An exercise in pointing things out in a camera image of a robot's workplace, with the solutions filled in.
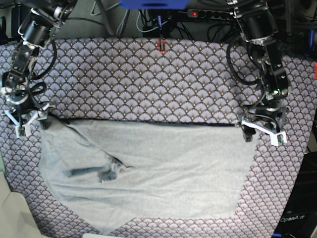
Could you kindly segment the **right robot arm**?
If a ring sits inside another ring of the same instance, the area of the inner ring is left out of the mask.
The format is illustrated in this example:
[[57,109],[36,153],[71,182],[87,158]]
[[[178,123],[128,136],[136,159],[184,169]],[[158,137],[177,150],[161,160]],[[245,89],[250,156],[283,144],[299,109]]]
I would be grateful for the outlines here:
[[10,103],[10,109],[4,114],[15,126],[18,137],[30,134],[30,125],[35,120],[46,120],[50,103],[39,103],[35,96],[46,91],[46,84],[39,82],[30,87],[30,82],[42,79],[53,67],[57,51],[49,67],[36,75],[33,70],[39,56],[39,50],[49,44],[56,48],[55,32],[66,22],[76,6],[75,0],[23,0],[21,3],[30,8],[30,12],[18,28],[22,42],[12,56],[11,68],[2,75],[0,93]]

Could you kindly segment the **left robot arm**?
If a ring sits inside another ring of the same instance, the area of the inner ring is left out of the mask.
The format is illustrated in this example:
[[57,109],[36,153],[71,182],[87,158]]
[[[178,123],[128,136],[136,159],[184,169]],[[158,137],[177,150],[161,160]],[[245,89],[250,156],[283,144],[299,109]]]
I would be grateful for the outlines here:
[[[270,137],[273,146],[287,141],[283,129],[287,108],[283,106],[291,91],[291,83],[282,64],[282,57],[274,34],[278,32],[275,20],[265,0],[229,0],[228,7],[241,32],[232,39],[226,50],[226,59],[233,77],[245,86],[255,85],[261,95],[251,105],[243,106],[238,115],[239,126],[245,141],[252,141],[256,130]],[[260,77],[253,81],[242,79],[235,71],[230,53],[238,40],[243,40],[251,62],[257,67]]]

